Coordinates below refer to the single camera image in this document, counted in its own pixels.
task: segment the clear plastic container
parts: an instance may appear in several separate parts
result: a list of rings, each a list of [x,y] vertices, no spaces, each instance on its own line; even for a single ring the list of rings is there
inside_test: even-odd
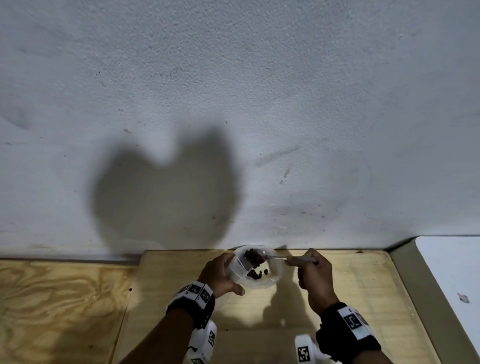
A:
[[[232,259],[227,269],[227,277],[235,283],[241,284],[245,288],[267,288],[273,286],[283,276],[283,261],[281,259],[271,259],[263,263],[257,270],[268,269],[268,274],[262,274],[260,279],[247,277],[252,265],[245,259],[244,254],[249,249],[256,249],[260,254],[276,255],[268,245],[244,245],[234,251],[235,258]]]

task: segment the textured wall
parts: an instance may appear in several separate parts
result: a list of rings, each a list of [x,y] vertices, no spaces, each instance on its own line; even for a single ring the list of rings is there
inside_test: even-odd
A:
[[[480,233],[480,3],[3,0],[0,254]]]

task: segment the white surface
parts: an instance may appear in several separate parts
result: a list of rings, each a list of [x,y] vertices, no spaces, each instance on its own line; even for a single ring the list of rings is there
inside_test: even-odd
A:
[[[427,237],[417,247],[480,355],[480,237]],[[460,300],[466,295],[470,303]]]
[[[0,255],[478,234],[479,16],[3,0]]]

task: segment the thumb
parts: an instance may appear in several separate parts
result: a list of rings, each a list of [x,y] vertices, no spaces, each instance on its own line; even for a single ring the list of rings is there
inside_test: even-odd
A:
[[[297,256],[288,256],[287,263],[291,266],[298,267],[298,268],[305,268],[308,264],[307,261],[300,259]]]
[[[245,294],[245,289],[239,284],[234,284],[231,292],[235,293],[237,296],[243,296]]]

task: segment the wrist strap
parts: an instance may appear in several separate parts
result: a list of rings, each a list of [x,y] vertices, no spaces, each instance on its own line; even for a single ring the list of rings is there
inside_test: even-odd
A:
[[[192,316],[196,329],[205,328],[215,308],[215,296],[208,284],[194,281],[175,294],[168,303],[165,314],[177,308]]]
[[[317,343],[333,361],[351,364],[362,351],[382,349],[372,328],[355,308],[338,302],[328,307],[320,318]]]

